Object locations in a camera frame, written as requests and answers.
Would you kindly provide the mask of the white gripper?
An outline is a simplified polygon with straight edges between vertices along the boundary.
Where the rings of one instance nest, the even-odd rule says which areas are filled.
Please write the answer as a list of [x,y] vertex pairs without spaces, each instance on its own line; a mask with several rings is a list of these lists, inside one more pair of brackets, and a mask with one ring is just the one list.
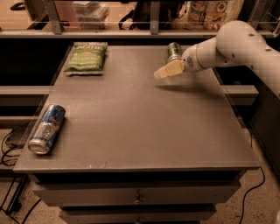
[[173,75],[182,74],[184,70],[187,72],[198,72],[201,69],[200,63],[197,58],[197,46],[193,45],[188,47],[182,53],[182,61],[175,59],[165,66],[159,68],[155,73],[154,77],[156,79],[163,79]]

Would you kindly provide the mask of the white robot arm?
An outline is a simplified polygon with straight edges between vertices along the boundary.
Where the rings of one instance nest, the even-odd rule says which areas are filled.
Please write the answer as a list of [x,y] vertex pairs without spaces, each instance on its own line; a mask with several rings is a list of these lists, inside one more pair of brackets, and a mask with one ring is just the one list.
[[215,38],[188,47],[155,73],[156,79],[195,73],[212,67],[243,65],[253,71],[274,95],[280,97],[280,52],[270,47],[260,33],[242,21],[224,24]]

